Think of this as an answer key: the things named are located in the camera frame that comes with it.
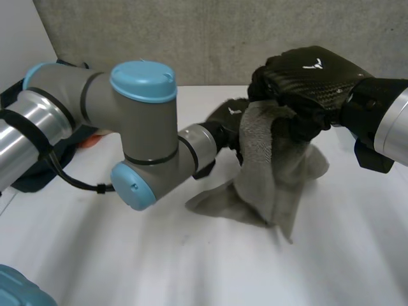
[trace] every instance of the gray wall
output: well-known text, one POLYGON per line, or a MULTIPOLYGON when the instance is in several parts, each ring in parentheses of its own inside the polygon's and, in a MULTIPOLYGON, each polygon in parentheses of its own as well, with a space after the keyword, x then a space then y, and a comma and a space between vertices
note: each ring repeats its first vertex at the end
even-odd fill
POLYGON ((408 78, 407 0, 34 0, 57 55, 108 71, 172 66, 180 85, 248 84, 265 59, 321 45, 408 78))

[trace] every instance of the table surface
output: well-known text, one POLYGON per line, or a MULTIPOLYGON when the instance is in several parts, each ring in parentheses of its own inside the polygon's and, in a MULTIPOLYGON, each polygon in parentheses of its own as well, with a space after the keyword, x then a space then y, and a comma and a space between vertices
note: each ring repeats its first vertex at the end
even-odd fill
MULTIPOLYGON (((179 129, 245 90, 181 87, 179 129)), ((185 209, 238 173, 224 150, 209 178, 190 178, 144 212, 59 178, 36 194, 17 193, 0 217, 0 263, 60 306, 407 305, 408 168, 396 164, 387 175, 359 168, 342 128, 314 143, 331 165, 303 193, 293 245, 279 230, 185 209)), ((66 171, 108 182, 122 158, 119 136, 108 135, 66 171)))

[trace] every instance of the gray robot arm segment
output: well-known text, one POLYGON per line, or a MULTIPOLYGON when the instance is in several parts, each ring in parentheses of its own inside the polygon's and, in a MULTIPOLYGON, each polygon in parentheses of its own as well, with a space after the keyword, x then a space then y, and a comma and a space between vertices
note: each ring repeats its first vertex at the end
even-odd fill
MULTIPOLYGON (((111 74, 45 64, 27 76, 10 110, 41 130, 53 145, 81 124, 118 132, 125 160, 112 184, 130 206, 143 210, 215 159, 217 144, 203 126, 177 133, 175 74, 157 62, 118 65, 111 74)), ((36 147, 0 121, 0 190, 38 159, 36 147)))

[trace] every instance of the cloth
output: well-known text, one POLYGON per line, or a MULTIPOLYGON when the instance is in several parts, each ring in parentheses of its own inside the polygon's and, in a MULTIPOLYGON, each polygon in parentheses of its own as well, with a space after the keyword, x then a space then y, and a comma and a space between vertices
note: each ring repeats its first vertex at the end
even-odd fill
POLYGON ((294 142, 289 122, 295 115, 276 101, 257 101, 244 112, 239 131, 240 173, 186 207, 197 214, 226 217, 256 226, 277 225, 291 242, 300 196, 307 180, 328 170, 323 154, 310 142, 294 142))

